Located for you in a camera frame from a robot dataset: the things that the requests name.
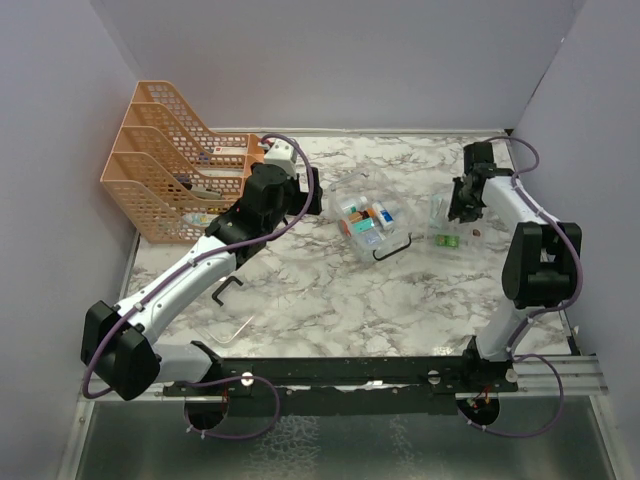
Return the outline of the clear compartment tray insert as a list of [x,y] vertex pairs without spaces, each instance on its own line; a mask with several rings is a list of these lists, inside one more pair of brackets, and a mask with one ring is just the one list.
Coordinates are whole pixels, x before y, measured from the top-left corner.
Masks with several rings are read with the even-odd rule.
[[450,221],[450,192],[437,192],[429,199],[427,242],[441,256],[464,261],[476,261],[487,253],[486,220],[471,223]]

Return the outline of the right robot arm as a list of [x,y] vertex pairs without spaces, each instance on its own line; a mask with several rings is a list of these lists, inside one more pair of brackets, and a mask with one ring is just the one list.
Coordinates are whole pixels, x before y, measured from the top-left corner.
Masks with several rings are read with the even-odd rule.
[[538,317],[576,302],[583,285],[582,230],[549,214],[526,192],[520,175],[533,167],[499,167],[490,139],[466,145],[463,158],[447,219],[472,223],[489,208],[512,234],[501,274],[503,301],[469,342],[459,367],[461,383],[481,391],[513,364],[518,344]]

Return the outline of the clear medicine kit box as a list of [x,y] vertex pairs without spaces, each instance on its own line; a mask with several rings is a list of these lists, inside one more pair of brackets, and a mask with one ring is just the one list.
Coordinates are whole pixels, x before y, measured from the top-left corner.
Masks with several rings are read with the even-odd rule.
[[[350,198],[365,196],[371,218],[375,222],[375,229],[386,237],[386,244],[381,258],[374,258],[363,252],[358,234],[354,233],[348,216],[341,209],[340,204]],[[391,230],[384,230],[372,209],[372,203],[381,202],[394,219]],[[380,169],[368,167],[356,170],[333,182],[328,189],[328,206],[337,228],[345,238],[356,258],[366,263],[387,260],[408,249],[413,243],[416,219],[413,210],[405,198],[396,189],[391,179]]]

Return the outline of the small green box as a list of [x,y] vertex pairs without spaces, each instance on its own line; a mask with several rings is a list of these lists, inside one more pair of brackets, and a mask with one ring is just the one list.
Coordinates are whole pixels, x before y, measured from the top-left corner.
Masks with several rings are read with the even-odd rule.
[[436,235],[434,243],[437,247],[457,249],[460,238],[457,235]]

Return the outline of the blue white gauze packet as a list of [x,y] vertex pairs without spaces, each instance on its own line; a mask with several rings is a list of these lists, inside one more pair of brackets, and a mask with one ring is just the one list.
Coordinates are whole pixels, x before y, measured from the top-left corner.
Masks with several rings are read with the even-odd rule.
[[382,250],[386,244],[386,237],[377,229],[369,229],[358,234],[358,239],[361,242],[363,252],[366,255],[374,258],[381,258],[383,256]]

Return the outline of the teal bandage packet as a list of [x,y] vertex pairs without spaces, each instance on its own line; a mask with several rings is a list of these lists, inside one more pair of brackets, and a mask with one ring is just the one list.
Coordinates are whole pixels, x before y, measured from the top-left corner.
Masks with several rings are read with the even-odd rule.
[[352,223],[351,227],[354,233],[361,234],[369,230],[372,230],[375,227],[375,222],[373,221],[372,218],[366,218],[358,222]]

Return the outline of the blue white tube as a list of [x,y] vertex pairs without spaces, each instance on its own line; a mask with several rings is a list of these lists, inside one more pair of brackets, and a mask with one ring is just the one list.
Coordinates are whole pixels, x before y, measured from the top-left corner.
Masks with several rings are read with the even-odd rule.
[[394,219],[384,205],[375,201],[372,203],[372,209],[384,230],[391,230],[394,226]]

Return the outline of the clear teal pad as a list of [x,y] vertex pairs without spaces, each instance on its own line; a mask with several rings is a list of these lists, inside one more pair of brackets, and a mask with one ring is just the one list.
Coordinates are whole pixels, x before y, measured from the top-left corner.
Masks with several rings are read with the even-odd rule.
[[440,194],[435,194],[430,200],[429,227],[440,229],[446,219],[446,201]]

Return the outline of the white plastic bottle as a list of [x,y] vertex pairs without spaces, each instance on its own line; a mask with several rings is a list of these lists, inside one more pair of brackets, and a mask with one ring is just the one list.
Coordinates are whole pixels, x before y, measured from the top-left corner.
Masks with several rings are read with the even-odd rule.
[[340,209],[345,215],[351,215],[358,211],[361,211],[366,207],[368,199],[365,196],[354,197],[343,201],[340,204]]

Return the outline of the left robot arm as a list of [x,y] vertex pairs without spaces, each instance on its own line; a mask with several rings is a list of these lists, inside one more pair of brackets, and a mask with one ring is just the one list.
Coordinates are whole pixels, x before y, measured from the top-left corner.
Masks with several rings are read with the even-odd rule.
[[189,251],[137,293],[110,306],[103,301],[86,313],[81,344],[84,378],[97,375],[123,400],[155,383],[187,383],[206,395],[220,385],[218,357],[202,344],[161,345],[162,332],[210,286],[243,266],[281,236],[292,216],[320,211],[318,171],[307,170],[309,190],[279,166],[258,163],[242,196],[218,215]]

